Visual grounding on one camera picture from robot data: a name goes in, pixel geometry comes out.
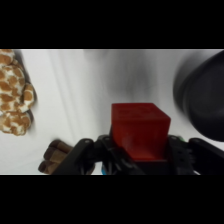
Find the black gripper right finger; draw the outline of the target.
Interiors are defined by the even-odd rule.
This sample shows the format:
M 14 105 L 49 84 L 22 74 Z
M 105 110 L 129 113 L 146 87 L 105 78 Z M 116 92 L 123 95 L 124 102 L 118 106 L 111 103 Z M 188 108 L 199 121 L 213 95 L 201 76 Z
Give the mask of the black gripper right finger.
M 224 151 L 200 138 L 170 135 L 167 159 L 175 175 L 224 175 Z

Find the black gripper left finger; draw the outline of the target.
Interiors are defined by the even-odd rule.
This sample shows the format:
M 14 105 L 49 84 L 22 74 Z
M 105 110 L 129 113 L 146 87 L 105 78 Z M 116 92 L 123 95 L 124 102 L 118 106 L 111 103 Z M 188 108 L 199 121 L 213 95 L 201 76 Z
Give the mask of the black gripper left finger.
M 127 152 L 118 147 L 109 135 L 101 135 L 96 141 L 81 139 L 53 175 L 86 175 L 99 162 L 106 175 L 144 175 Z

